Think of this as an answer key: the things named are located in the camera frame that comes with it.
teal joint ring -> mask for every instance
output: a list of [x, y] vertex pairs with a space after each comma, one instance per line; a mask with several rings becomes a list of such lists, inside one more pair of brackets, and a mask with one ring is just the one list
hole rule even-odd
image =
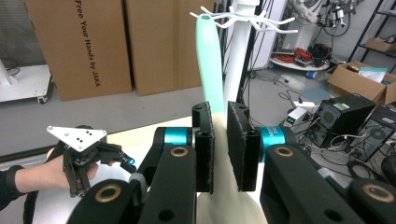
[[187, 145], [187, 127], [167, 127], [163, 142], [165, 145]]
[[282, 129], [279, 126], [273, 127], [260, 127], [260, 131], [262, 131], [262, 161], [265, 162], [265, 154], [268, 150], [268, 147], [275, 144], [285, 144], [285, 134], [283, 134]]

box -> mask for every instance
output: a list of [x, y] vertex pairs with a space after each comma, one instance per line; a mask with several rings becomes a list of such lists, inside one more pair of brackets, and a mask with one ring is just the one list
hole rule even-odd
[[359, 75], [358, 72], [349, 69], [349, 66], [360, 69], [369, 65], [358, 62], [338, 65], [328, 80], [330, 91], [338, 92], [341, 95], [358, 93], [377, 105], [387, 105], [396, 101], [395, 75], [386, 73], [384, 80], [389, 82], [389, 84], [384, 85]]
[[121, 0], [25, 5], [62, 100], [132, 91]]
[[139, 95], [201, 85], [195, 49], [200, 6], [212, 0], [125, 0], [134, 84]]
[[366, 42], [366, 47], [369, 49], [376, 49], [382, 52], [389, 52], [396, 50], [396, 44], [389, 44], [387, 42], [375, 40], [375, 38], [370, 38]]

white hook rack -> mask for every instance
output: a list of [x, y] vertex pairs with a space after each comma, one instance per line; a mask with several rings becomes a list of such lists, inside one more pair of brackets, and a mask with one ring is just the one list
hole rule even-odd
[[[273, 21], [270, 19], [265, 18], [266, 11], [263, 11], [259, 16], [252, 15], [252, 16], [246, 16], [246, 15], [240, 15], [234, 12], [233, 7], [230, 7], [230, 12], [224, 12], [224, 13], [212, 13], [209, 10], [207, 10], [205, 7], [201, 7], [201, 10], [211, 16], [213, 20], [218, 20], [218, 19], [223, 19], [223, 18], [228, 18], [229, 20], [225, 22], [224, 24], [220, 24], [218, 22], [215, 22], [215, 24], [221, 28], [221, 29], [227, 29], [231, 25], [233, 25], [236, 21], [244, 21], [244, 22], [249, 22], [254, 29], [256, 29], [259, 32], [267, 32], [267, 31], [275, 31], [280, 34], [294, 34], [297, 33], [298, 30], [280, 30], [274, 24], [276, 25], [281, 25], [281, 24], [286, 24], [288, 22], [294, 21], [295, 18], [289, 18], [284, 21]], [[190, 13], [193, 17], [198, 18], [198, 15], [191, 12]], [[267, 28], [261, 28], [260, 23], [264, 23], [265, 25], [269, 26]]]

white bracket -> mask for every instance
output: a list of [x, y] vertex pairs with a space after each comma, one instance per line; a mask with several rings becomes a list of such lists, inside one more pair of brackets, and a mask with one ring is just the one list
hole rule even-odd
[[[294, 21], [295, 18], [289, 18], [287, 20], [284, 21], [273, 21], [270, 19], [265, 18], [265, 14], [266, 11], [263, 11], [259, 16], [256, 15], [252, 15], [252, 16], [244, 16], [244, 15], [239, 15], [237, 13], [235, 13], [235, 11], [233, 10], [233, 7], [230, 7], [230, 12], [225, 12], [225, 13], [212, 13], [209, 10], [207, 10], [205, 7], [201, 7], [201, 10], [210, 15], [213, 20], [218, 20], [218, 19], [222, 19], [222, 18], [228, 18], [229, 20], [224, 23], [224, 24], [220, 24], [218, 22], [216, 22], [216, 25], [221, 28], [221, 29], [227, 29], [228, 27], [230, 27], [231, 25], [233, 25], [236, 21], [244, 21], [244, 22], [249, 22], [254, 29], [256, 29], [259, 32], [266, 32], [266, 31], [276, 31], [280, 34], [294, 34], [297, 33], [297, 30], [280, 30], [276, 27], [276, 25], [280, 25], [280, 24], [286, 24], [288, 22]], [[198, 15], [194, 14], [194, 13], [190, 13], [193, 17], [198, 18]], [[259, 23], [264, 23], [265, 25], [267, 25], [267, 28], [261, 28]]]
[[84, 151], [107, 135], [104, 130], [52, 126], [49, 126], [47, 131], [78, 152]]

human hand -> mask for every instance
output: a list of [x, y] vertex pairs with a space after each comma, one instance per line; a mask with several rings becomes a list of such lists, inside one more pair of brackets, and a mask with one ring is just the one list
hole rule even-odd
[[[89, 179], [94, 178], [98, 168], [98, 164], [91, 164], [87, 173]], [[59, 156], [36, 167], [17, 171], [15, 184], [21, 193], [43, 189], [70, 189], [64, 173], [64, 156]]]

